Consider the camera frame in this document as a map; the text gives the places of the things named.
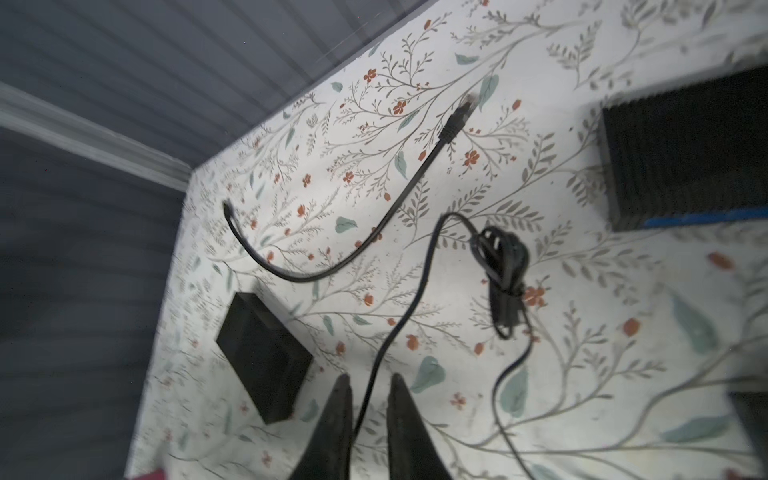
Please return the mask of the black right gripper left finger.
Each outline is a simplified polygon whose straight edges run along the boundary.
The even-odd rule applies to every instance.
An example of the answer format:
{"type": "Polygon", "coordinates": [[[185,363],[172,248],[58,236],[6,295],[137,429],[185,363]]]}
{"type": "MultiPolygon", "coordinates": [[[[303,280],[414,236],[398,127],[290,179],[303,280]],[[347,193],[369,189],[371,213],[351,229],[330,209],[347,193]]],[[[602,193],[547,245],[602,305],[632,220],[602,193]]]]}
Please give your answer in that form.
{"type": "Polygon", "coordinates": [[[324,410],[290,480],[350,478],[353,392],[348,374],[334,383],[324,410]]]}

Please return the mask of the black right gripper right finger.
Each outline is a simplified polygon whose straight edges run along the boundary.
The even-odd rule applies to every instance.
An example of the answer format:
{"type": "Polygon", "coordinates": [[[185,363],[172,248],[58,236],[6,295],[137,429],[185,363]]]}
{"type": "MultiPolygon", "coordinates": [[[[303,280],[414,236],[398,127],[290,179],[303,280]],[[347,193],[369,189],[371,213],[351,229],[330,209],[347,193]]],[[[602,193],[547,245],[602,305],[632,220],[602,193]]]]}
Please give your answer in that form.
{"type": "Polygon", "coordinates": [[[390,479],[452,479],[400,374],[388,395],[387,445],[390,479]]]}

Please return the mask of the black power adapter with cord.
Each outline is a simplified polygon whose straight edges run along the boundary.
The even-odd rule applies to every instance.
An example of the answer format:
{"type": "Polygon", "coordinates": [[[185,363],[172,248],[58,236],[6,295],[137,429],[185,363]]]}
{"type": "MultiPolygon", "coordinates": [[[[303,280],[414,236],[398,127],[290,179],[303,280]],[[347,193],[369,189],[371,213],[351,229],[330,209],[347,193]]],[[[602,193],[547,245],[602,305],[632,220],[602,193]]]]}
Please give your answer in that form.
{"type": "MultiPolygon", "coordinates": [[[[251,256],[253,260],[259,266],[265,268],[268,272],[277,276],[282,280],[289,281],[291,283],[309,283],[315,280],[320,280],[337,273],[347,264],[351,263],[362,250],[367,248],[368,244],[372,243],[366,240],[359,248],[359,251],[355,251],[348,258],[342,260],[339,264],[328,268],[317,274],[293,274],[278,267],[272,267],[264,258],[262,258],[250,245],[250,243],[243,238],[239,231],[239,227],[235,225],[235,214],[230,202],[224,201],[222,203],[222,209],[225,221],[229,226],[232,234],[236,240],[240,243],[240,246],[245,252],[251,256]]],[[[525,290],[524,275],[530,264],[530,254],[527,247],[519,240],[519,238],[509,232],[505,232],[497,227],[489,226],[485,227],[482,231],[474,227],[474,225],[460,213],[447,212],[442,214],[433,230],[430,238],[430,243],[426,252],[426,258],[424,261],[424,268],[422,271],[419,284],[414,294],[414,298],[406,309],[401,319],[396,323],[391,332],[385,338],[382,346],[378,350],[374,363],[369,375],[369,379],[366,385],[366,391],[363,401],[360,405],[360,410],[352,430],[352,440],[356,440],[364,425],[365,416],[370,403],[370,399],[374,390],[374,386],[377,380],[378,372],[381,364],[386,356],[394,340],[399,335],[400,331],[411,319],[415,313],[416,308],[426,291],[429,281],[429,275],[434,259],[435,250],[438,243],[438,237],[440,231],[444,227],[444,224],[450,218],[456,218],[462,223],[471,234],[470,236],[470,250],[473,257],[478,264],[485,271],[486,277],[489,281],[489,300],[492,300],[491,313],[493,327],[497,335],[503,340],[509,340],[513,338],[515,326],[524,323],[527,328],[531,328],[531,321],[528,316],[527,307],[523,301],[523,294],[525,290]]],[[[505,427],[502,426],[500,421],[497,395],[503,382],[519,367],[524,365],[524,362],[529,358],[533,349],[533,340],[529,340],[525,350],[521,355],[509,364],[496,378],[491,392],[491,408],[493,413],[494,422],[498,428],[498,432],[502,435],[505,443],[514,456],[521,471],[527,476],[528,479],[535,479],[535,476],[525,464],[521,458],[520,453],[514,446],[508,433],[506,433],[505,427]]]]}

